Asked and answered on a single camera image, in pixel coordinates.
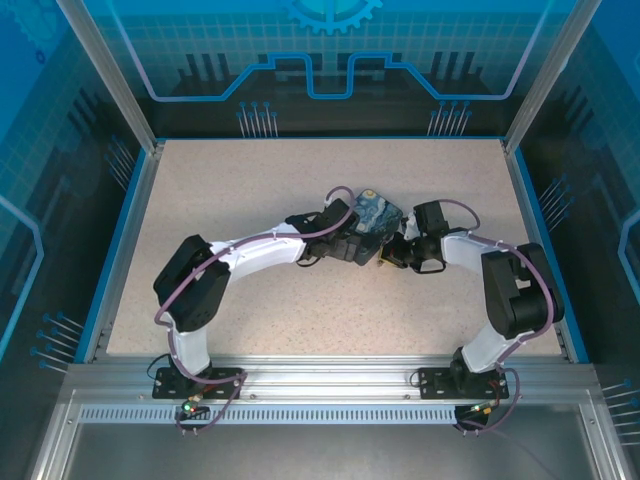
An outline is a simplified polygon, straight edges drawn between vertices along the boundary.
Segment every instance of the enclosure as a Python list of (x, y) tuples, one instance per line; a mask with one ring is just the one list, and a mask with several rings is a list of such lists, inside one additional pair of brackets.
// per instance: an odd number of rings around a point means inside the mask
[[(638, 5), (0, 6), (3, 478), (635, 478)], [(248, 373), (227, 416), (183, 439), (181, 402), (152, 398), (152, 285), (180, 242), (268, 231), (336, 185), (403, 212), (453, 198), (544, 248), (564, 318), (507, 361), (498, 435), (465, 438), (447, 419), (473, 403), (412, 383), (486, 321), (455, 268), (242, 279), (206, 339)]]

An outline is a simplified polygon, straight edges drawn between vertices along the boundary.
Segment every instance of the blue frame edge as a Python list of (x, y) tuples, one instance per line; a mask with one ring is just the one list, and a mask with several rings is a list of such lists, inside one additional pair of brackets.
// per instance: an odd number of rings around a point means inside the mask
[(540, 241), (542, 242), (544, 251), (547, 254), (547, 259), (549, 260), (549, 266), (551, 267), (553, 276), (558, 283), (558, 289), (560, 290), (560, 294), (562, 295), (562, 300), (564, 300), (564, 317), (567, 321), (567, 327), (569, 327), (569, 333), (571, 335), (571, 342), (573, 343), (573, 348), (576, 352), (576, 360), (579, 363), (589, 363), (589, 356), (587, 355), (587, 349), (584, 346), (584, 341), (582, 340), (582, 335), (580, 334), (580, 328), (578, 327), (576, 315), (573, 311), (571, 300), (569, 299), (569, 292), (567, 291), (567, 286), (565, 285), (564, 279), (562, 278), (560, 265), (558, 264), (556, 253), (553, 250), (551, 237), (549, 236), (547, 226), (544, 223), (542, 210), (540, 209), (540, 204), (538, 203), (538, 197), (536, 196), (535, 190), (533, 188), (533, 182), (531, 181), (531, 176), (529, 175), (529, 170), (527, 169), (527, 165), (525, 164), (524, 156), (522, 155), (520, 147), (518, 147), (515, 151), (515, 158), (518, 164), (518, 169), (520, 170), (520, 174), (522, 175), (522, 181), (527, 192), (528, 201), (531, 204), (531, 210), (533, 212), (534, 220), (536, 222), (536, 225), (538, 226), (538, 231), (540, 232)]
[(104, 293), (107, 288), (107, 282), (113, 270), (116, 253), (120, 246), (120, 240), (122, 238), (124, 226), (127, 223), (127, 218), (129, 217), (129, 213), (131, 211), (133, 196), (136, 192), (136, 189), (138, 188), (138, 182), (140, 181), (140, 174), (145, 163), (146, 155), (146, 152), (143, 149), (140, 149), (138, 160), (136, 161), (136, 167), (133, 170), (133, 175), (131, 176), (131, 181), (129, 182), (129, 188), (127, 189), (127, 194), (124, 197), (122, 209), (120, 210), (120, 215), (118, 216), (118, 222), (116, 223), (113, 237), (111, 237), (109, 250), (107, 251), (107, 256), (104, 260), (100, 278), (98, 279), (96, 292), (93, 295), (93, 300), (91, 301), (91, 307), (89, 309), (89, 314), (87, 315), (87, 321), (85, 322), (84, 330), (82, 331), (82, 336), (80, 337), (80, 343), (78, 344), (78, 349), (76, 350), (76, 354), (73, 359), (74, 363), (84, 363), (84, 357), (87, 354), (87, 350), (89, 349), (93, 330), (96, 328), (96, 322), (98, 321), (98, 312), (100, 311), (100, 306), (102, 304)]

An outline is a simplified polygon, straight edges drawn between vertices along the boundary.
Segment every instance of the vent slot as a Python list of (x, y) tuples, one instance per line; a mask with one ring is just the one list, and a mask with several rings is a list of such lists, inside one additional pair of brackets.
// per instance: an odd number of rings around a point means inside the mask
[[(197, 425), (211, 421), (222, 405), (184, 422)], [(177, 405), (90, 405), (83, 406), (81, 423), (172, 424)], [(413, 425), (454, 424), (453, 405), (231, 405), (222, 425)]]

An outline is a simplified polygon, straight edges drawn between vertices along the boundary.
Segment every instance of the metal base plate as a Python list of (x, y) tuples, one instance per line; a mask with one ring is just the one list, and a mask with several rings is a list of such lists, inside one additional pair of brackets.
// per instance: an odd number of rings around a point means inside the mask
[(509, 398), (505, 376), (498, 374), (495, 370), (479, 374), (475, 377), (474, 384), (468, 386), (466, 392), (462, 394), (456, 388), (449, 368), (418, 369), (418, 383), (422, 400), (493, 400), (496, 398), (496, 392), (489, 382), (500, 382), (501, 380), (504, 380), (504, 386), (498, 389), (500, 399)]
[[(207, 378), (216, 380), (220, 378), (233, 377), (242, 373), (241, 368), (212, 368), (208, 372)], [(235, 390), (234, 382), (227, 382), (217, 385), (204, 393), (203, 398), (207, 400), (227, 400), (233, 395)], [(202, 384), (188, 380), (171, 367), (159, 368), (156, 372), (155, 386), (151, 396), (155, 399), (185, 400), (202, 391)]]

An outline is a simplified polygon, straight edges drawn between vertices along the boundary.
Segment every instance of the cable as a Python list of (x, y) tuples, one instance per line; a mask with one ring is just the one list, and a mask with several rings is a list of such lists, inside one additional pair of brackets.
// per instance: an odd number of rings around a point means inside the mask
[(320, 260), (322, 260), (322, 257), (316, 257), (315, 260), (313, 260), (312, 262), (309, 262), (309, 263), (300, 263), (300, 261), (298, 260), (296, 262), (296, 265), (298, 265), (299, 267), (302, 267), (302, 268), (309, 268), (309, 267), (313, 267)]
[(160, 360), (162, 360), (164, 357), (169, 357), (169, 353), (163, 353), (162, 355), (157, 356), (156, 358), (154, 358), (151, 363), (149, 364), (149, 366), (147, 367), (147, 377), (149, 377), (151, 380), (155, 381), (155, 377), (152, 377), (151, 375), (149, 375), (149, 370), (151, 370), (151, 368)]
[(202, 427), (193, 427), (193, 429), (189, 429), (189, 428), (184, 428), (184, 426), (182, 425), (182, 422), (180, 420), (180, 414), (178, 414), (178, 416), (176, 416), (176, 427), (178, 429), (180, 429), (182, 431), (182, 434), (184, 435), (185, 432), (187, 432), (188, 430), (194, 430), (194, 433), (197, 432), (203, 432), (211, 427), (213, 427), (216, 423), (218, 423), (222, 417), (224, 416), (225, 412), (227, 411), (227, 409), (229, 408), (229, 406), (231, 406), (231, 402), (233, 400), (236, 399), (236, 397), (240, 394), (240, 390), (242, 389), (242, 386), (244, 385), (245, 380), (247, 379), (247, 374), (242, 374), (242, 379), (240, 380), (240, 382), (238, 383), (238, 386), (235, 388), (235, 390), (233, 391), (233, 393), (231, 394), (231, 396), (229, 397), (229, 400), (226, 401), (226, 403), (222, 406), (222, 409), (220, 409), (220, 411), (218, 412), (218, 414), (213, 418), (213, 420), (211, 420), (209, 423), (207, 423), (206, 425), (203, 425)]
[[(462, 423), (466, 423), (468, 425), (471, 425), (472, 427), (476, 427), (479, 428), (477, 431), (478, 432), (482, 432), (487, 431), (486, 428), (481, 428), (482, 424), (478, 423), (478, 422), (474, 422), (472, 420), (462, 420)], [(460, 431), (464, 431), (459, 425), (454, 425), (458, 430)], [(551, 469), (549, 467), (547, 467), (544, 462), (542, 460), (540, 460), (540, 457), (538, 457), (535, 453), (533, 453), (531, 450), (529, 450), (529, 448), (527, 446), (525, 446), (523, 443), (521, 443), (519, 440), (516, 440), (514, 437), (512, 437), (511, 435), (507, 435), (504, 432), (501, 432), (499, 430), (491, 430), (491, 433), (494, 433), (495, 435), (498, 435), (499, 437), (504, 438), (505, 440), (507, 440), (510, 443), (513, 443), (515, 445), (517, 445), (522, 451), (524, 451), (525, 453), (527, 453), (529, 455), (529, 457), (531, 457), (531, 459), (536, 462), (538, 464), (538, 466), (540, 468), (542, 468), (545, 472), (547, 472), (547, 475), (549, 475), (551, 478), (553, 478), (554, 480), (561, 480), (560, 477), (558, 475), (556, 475), (555, 473), (553, 473), (551, 471)]]
[(468, 232), (473, 232), (474, 230), (477, 230), (480, 228), (481, 222), (480, 222), (480, 217), (478, 216), (478, 214), (475, 212), (475, 210), (473, 210), (473, 208), (471, 208), (469, 205), (467, 205), (466, 203), (462, 203), (459, 200), (454, 200), (452, 198), (441, 198), (439, 200), (436, 200), (436, 202), (442, 202), (442, 203), (451, 203), (453, 205), (457, 205), (459, 207), (464, 208), (467, 212), (469, 212), (472, 216), (473, 219), (476, 221), (476, 224), (473, 227), (470, 228), (466, 228), (465, 230), (467, 230)]
[(233, 382), (234, 380), (241, 380), (243, 378), (243, 375), (246, 376), (246, 374), (238, 374), (238, 375), (234, 375), (234, 376), (231, 376), (231, 377), (222, 378), (222, 379), (219, 379), (219, 380), (207, 380), (207, 379), (200, 378), (200, 377), (197, 377), (195, 375), (192, 375), (191, 373), (189, 373), (187, 371), (185, 366), (182, 364), (182, 362), (178, 358), (178, 355), (177, 355), (177, 352), (176, 352), (176, 346), (174, 344), (173, 335), (172, 335), (174, 324), (173, 324), (173, 322), (162, 320), (162, 315), (164, 315), (164, 313), (167, 312), (167, 310), (169, 310), (169, 307), (171, 307), (171, 305), (176, 300), (176, 298), (178, 298), (178, 296), (185, 290), (185, 288), (187, 288), (187, 286), (201, 272), (206, 270), (210, 265), (212, 265), (213, 263), (218, 261), (221, 257), (227, 255), (232, 249), (237, 249), (237, 248), (239, 248), (239, 247), (241, 247), (243, 245), (246, 245), (246, 244), (251, 243), (251, 242), (255, 242), (257, 240), (267, 240), (267, 239), (271, 239), (271, 238), (273, 238), (274, 240), (275, 239), (280, 239), (280, 238), (298, 238), (298, 239), (318, 238), (318, 237), (322, 237), (324, 235), (327, 235), (328, 233), (331, 233), (331, 232), (337, 230), (338, 228), (340, 228), (349, 219), (349, 217), (351, 217), (351, 214), (353, 213), (353, 210), (354, 210), (355, 204), (356, 204), (356, 197), (355, 197), (353, 191), (349, 187), (345, 187), (345, 186), (342, 186), (342, 185), (334, 187), (334, 188), (331, 189), (331, 191), (325, 197), (325, 203), (326, 202), (330, 202), (331, 196), (337, 191), (347, 192), (347, 194), (350, 197), (349, 209), (344, 214), (344, 216), (340, 220), (338, 220), (334, 225), (332, 225), (331, 227), (328, 227), (328, 228), (325, 228), (323, 230), (320, 230), (318, 232), (313, 232), (313, 233), (281, 233), (281, 234), (278, 234), (276, 236), (275, 232), (269, 232), (269, 233), (261, 233), (261, 234), (258, 234), (258, 235), (254, 235), (252, 237), (247, 237), (247, 238), (240, 239), (236, 243), (234, 243), (233, 245), (222, 249), (220, 252), (216, 253), (215, 255), (213, 255), (212, 257), (208, 258), (206, 261), (204, 261), (200, 265), (198, 265), (189, 275), (187, 275), (187, 277), (182, 281), (182, 283), (180, 283), (180, 285), (178, 285), (178, 287), (173, 291), (173, 293), (171, 295), (169, 295), (169, 298), (167, 298), (167, 300), (162, 304), (162, 306), (160, 307), (160, 309), (156, 313), (153, 321), (157, 325), (160, 325), (160, 326), (163, 326), (163, 327), (167, 327), (167, 336), (168, 336), (168, 340), (169, 340), (169, 351), (171, 352), (171, 358), (173, 359), (173, 363), (176, 365), (176, 367), (178, 367), (178, 370), (180, 371), (180, 373), (182, 375), (184, 375), (185, 377), (187, 377), (187, 378), (189, 378), (189, 379), (191, 379), (191, 380), (193, 380), (195, 382), (198, 382), (200, 384), (205, 384), (205, 385), (220, 385), (222, 383)]
[[(458, 200), (450, 199), (450, 198), (443, 198), (437, 201), (458, 205), (459, 207), (462, 207), (466, 211), (468, 211), (476, 220), (476, 225), (467, 229), (468, 232), (472, 232), (480, 227), (481, 225), (480, 217), (469, 205), (462, 203)], [(542, 295), (544, 296), (545, 302), (547, 304), (547, 319), (544, 323), (544, 326), (537, 332), (530, 333), (529, 335), (524, 335), (522, 338), (518, 339), (513, 345), (511, 345), (507, 350), (505, 350), (505, 352), (502, 355), (500, 355), (500, 357), (498, 358), (498, 361), (496, 362), (498, 363), (498, 365), (501, 365), (509, 355), (511, 355), (520, 347), (520, 345), (522, 345), (528, 340), (532, 340), (541, 335), (544, 335), (547, 332), (547, 330), (551, 328), (551, 325), (553, 324), (554, 313), (555, 313), (555, 306), (553, 304), (553, 297), (551, 296), (551, 289), (549, 288), (547, 283), (544, 281), (544, 279), (542, 278), (542, 275), (540, 274), (538, 269), (533, 265), (533, 263), (531, 263), (531, 261), (527, 257), (525, 257), (522, 254), (522, 252), (520, 252), (513, 245), (505, 243), (502, 240), (495, 241), (489, 238), (484, 238), (474, 233), (469, 233), (469, 238), (472, 240), (475, 240), (476, 242), (483, 243), (485, 245), (489, 245), (492, 247), (499, 248), (501, 246), (502, 248), (508, 250), (513, 255), (515, 255), (522, 263), (524, 263), (527, 269), (531, 272), (531, 275), (533, 275), (533, 278), (536, 280), (536, 282), (538, 283), (538, 286), (542, 290)]]
[(502, 240), (499, 240), (496, 242), (495, 240), (490, 240), (488, 238), (480, 237), (473, 233), (469, 234), (469, 238), (472, 240), (475, 240), (476, 242), (484, 243), (485, 245), (496, 246), (496, 247), (498, 245), (502, 245), (502, 247), (504, 247), (509, 252), (514, 254), (516, 257), (518, 257), (518, 259), (525, 264), (529, 272), (531, 272), (531, 275), (533, 275), (533, 278), (535, 278), (536, 282), (538, 283), (538, 286), (542, 290), (542, 295), (544, 295), (544, 299), (547, 304), (547, 319), (544, 323), (544, 326), (537, 332), (533, 332), (528, 335), (524, 335), (522, 338), (519, 338), (513, 345), (511, 345), (507, 350), (505, 350), (504, 353), (500, 355), (500, 357), (498, 357), (498, 360), (496, 362), (500, 365), (507, 359), (509, 355), (515, 352), (518, 349), (518, 347), (520, 347), (520, 345), (527, 342), (528, 340), (532, 340), (541, 335), (544, 335), (546, 331), (549, 330), (549, 328), (551, 328), (551, 325), (553, 324), (553, 316), (555, 313), (553, 297), (551, 296), (551, 290), (549, 289), (549, 286), (542, 278), (542, 275), (540, 274), (538, 269), (533, 265), (533, 263), (531, 263), (531, 260), (525, 257), (516, 247), (514, 247), (513, 245), (509, 245), (508, 243), (504, 243)]

